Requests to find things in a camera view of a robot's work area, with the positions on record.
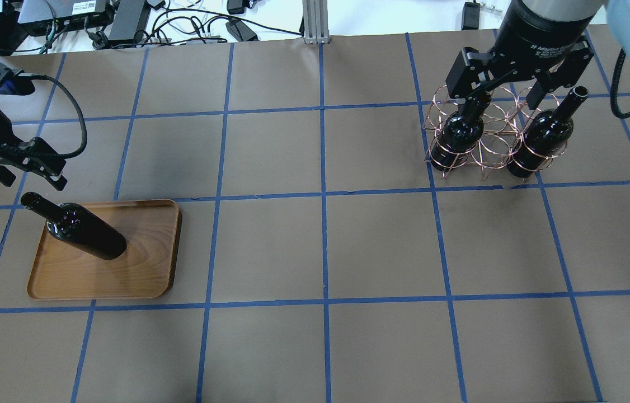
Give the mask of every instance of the black power brick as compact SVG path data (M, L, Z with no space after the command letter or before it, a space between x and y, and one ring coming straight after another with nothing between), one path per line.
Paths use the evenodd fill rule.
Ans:
M246 7L250 5L250 0L228 0L229 15L241 15L246 12Z
M151 6L145 0L121 0L114 16L114 23L111 25L106 48L141 40L143 34L137 34L146 29L150 12ZM92 34L89 38L98 43L95 38L92 38Z
M479 30L479 8L477 2L466 2L462 8L462 30Z
M253 32L246 23L241 20L236 20L233 18L232 20L225 23L225 28L228 30L228 33L233 35L241 43L246 43L247 41L257 41L258 35Z
M166 7L166 0L146 0L146 2L154 10L158 10L159 8Z

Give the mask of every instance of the bottle neck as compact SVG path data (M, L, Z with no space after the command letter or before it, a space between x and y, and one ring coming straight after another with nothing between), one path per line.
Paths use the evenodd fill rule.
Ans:
M26 192L20 200L26 209L39 214L50 222L59 222L64 218L64 210L56 204L44 199L40 194L33 191Z
M573 117L573 114L579 109L582 103L589 97L589 90L586 87L575 87L568 92L565 99L553 112L553 118L559 121L566 121Z
M476 125L484 115L484 110L489 107L491 100L491 95L487 93L479 95L475 99L466 100L460 112L462 122L469 126Z

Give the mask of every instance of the wooden tray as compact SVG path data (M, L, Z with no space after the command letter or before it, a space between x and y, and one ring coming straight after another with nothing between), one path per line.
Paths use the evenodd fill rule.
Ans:
M181 214L172 200L82 203L126 238L126 251L102 260L54 239L46 226L26 291L35 300L156 298L171 288Z

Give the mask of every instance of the black cable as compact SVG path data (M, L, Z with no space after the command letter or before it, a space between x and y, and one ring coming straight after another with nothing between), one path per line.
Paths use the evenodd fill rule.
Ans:
M611 112L619 119L630 118L630 111L623 113L621 112L621 107L619 107L619 84L621 82L621 71L624 69L625 61L626 51L621 49L619 58L616 60L616 67L614 67L614 77L611 81Z
M61 31L57 32L56 34L54 34L54 36L52 36L51 39L47 39L46 42L44 43L44 53L46 53L47 50L53 48L54 46L54 42L60 37L62 36L63 33L65 33L67 31L67 28L69 28L68 25L64 25L64 28L62 28Z
M146 32L146 30L138 30L138 31L134 32L134 38L133 38L134 39L134 43L138 43L139 41L141 41L141 39L143 39L143 35L141 35L141 39L136 39L136 36L139 34L139 32L143 32L144 35L148 36L148 32Z
M94 50L101 50L104 48L108 48L109 46L109 38L106 36L103 30L98 30L95 32L90 32L87 28L89 26L89 16L87 15L84 18L84 32L87 33L89 39L92 40L92 48Z
M151 25L151 32L153 32L153 31L154 31L154 29L155 29L155 27L156 27L156 22L157 22L157 20L158 20L159 18L161 18L161 16L168 16L168 13L171 11L171 0L167 0L167 1L168 1L168 3L164 6L164 10L165 10L165 11L164 11L164 13L161 13L160 15L158 15L158 16L156 17L156 20L154 20L154 21L153 21L153 25ZM196 0L196 1L195 1L195 2L193 2L191 5L189 5L187 8L194 7L195 5L197 5L197 4L198 4L198 3L200 3L200 2L202 2L202 0ZM180 29L179 29L179 28L177 28L176 26L174 26L174 25L170 25L170 26L171 26L172 28L174 28L174 30L179 31L179 32L180 32L180 33L182 33L182 34L186 34L186 35L188 35L188 33L186 33L186 32L184 32L184 31L180 30Z
M39 50L41 48L43 48L43 46L39 46L38 48L23 49L23 50L9 50L9 49L2 49L2 48L0 48L0 51L10 51L11 53L23 53L24 51L37 51L37 50Z
M174 21L174 20L188 20L188 21L191 21L191 23L193 24L192 20L190 18L188 18L187 16L174 16L174 17L169 18L168 20L164 21L164 23L162 23L161 25L159 25L156 28L154 28L152 30L152 32L148 36L146 36L146 39L144 39L144 42L148 43L151 40L151 38L153 38L154 36L156 36L156 38L159 41L162 41L162 38L161 38L162 29L164 28L164 26L169 25L170 22ZM196 31L195 33L197 34L198 39L203 41L203 43L206 43L205 38L203 38L203 36L200 34L199 31Z
M200 12L200 13L207 13L207 15L217 15L217 16L223 16L225 18L233 18L234 20L240 20L243 22L250 22L253 25L259 26L261 28L265 28L266 30L271 30L271 31L278 31L278 32L283 32L285 34L293 34L293 35L297 35L297 36L302 36L301 33L299 32L295 32L295 31L288 31L288 30L281 30L280 28L274 28L272 26L266 26L266 25L262 25L256 21L251 21L251 20L246 20L245 18L240 18L239 16L232 16L232 15L224 15L223 13L218 13L215 11L208 11L208 10L193 10L193 8L167 8L165 13L169 13L169 11L192 11L192 12ZM156 25L156 22L159 20L159 18L161 18L161 16L163 16L165 13L162 13L161 15L158 15L156 17L156 19L153 21L153 26Z
M171 28L174 28L174 30L179 31L182 34L185 34L185 35L197 34L200 36L200 28L203 25L203 23L200 20L198 20L198 22L200 23L200 25L198 25L195 21L193 21L193 18L196 18L198 20L197 16L174 16L173 18L169 18L166 21ZM191 27L193 28L193 31L186 32L182 30L181 28L179 28L178 26L173 25L173 22L175 20L188 20Z
M203 36L202 38L188 38L180 41L173 41L172 43L128 43L128 44L118 44L113 46L111 49L126 49L126 48L134 48L135 46L141 46L142 48L146 45L152 46L175 46L182 43L189 43L189 41L200 41L200 40L212 40L216 43L227 43L228 39L219 38L218 36Z
M44 43L43 48L41 48L41 50L39 51L39 54L44 54L46 53L47 45L51 48L51 41L54 39L54 34L57 33L57 12L54 11L54 7L51 6L51 3L49 3L49 0L43 0L44 3L46 3L46 6L49 8L49 12L51 13L51 31L47 34L44 33L46 35L46 42Z
M8 151L9 153L13 153L13 154L15 154L17 156L20 156L20 157L23 157L23 158L40 157L40 158L63 158L63 159L69 159L69 158L74 158L75 156L83 153L84 149L87 148L87 125L84 122L84 113L82 113L82 108L79 107L79 104L77 103L77 100L74 99L74 95L72 95L71 92L69 92L69 90L67 90L67 88L64 87L64 85L61 84L61 82L59 82L54 77L43 76L43 74L35 74L34 76L23 76L23 77L26 78L26 79L31 79L31 80L39 79L39 80L54 82L54 84L57 87L59 87L60 90L62 90L64 92L64 94L67 96L69 101L72 102L72 105L74 105L74 109L77 110L77 116L79 117L79 127L82 130L82 143L79 145L79 148L77 148L75 151L72 151L71 153L65 153L65 154L61 154L61 153L29 152L29 151L24 151L24 150L22 150L21 148L18 148L18 147L8 146L6 144L0 144L0 150L1 151Z
M213 22L218 21L218 20L228 20L227 16L222 16L222 15L217 15L217 16L213 16L211 17L209 20L206 21L206 32L210 32L210 26L213 25Z
M198 21L198 26L200 26L200 30L205 30L205 28L203 28L203 21L200 20L200 18L198 18L198 16L191 16L191 20L193 20L193 18L195 18L195 21Z

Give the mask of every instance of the dark glass bottle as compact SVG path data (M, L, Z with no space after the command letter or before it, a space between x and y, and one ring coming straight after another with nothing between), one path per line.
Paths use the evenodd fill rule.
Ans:
M471 150L484 133L482 115L491 100L489 94L479 95L447 118L439 140L432 146L433 168L448 172L465 162L467 156L463 153Z
M524 130L524 144L514 153L506 168L514 176L528 178L547 158L563 146L573 133L573 113L589 97L586 87L575 87L556 109L548 109L535 117Z
M126 239L104 220L76 203L56 204L28 191L21 205L46 219L49 234L90 255L115 259L126 250Z

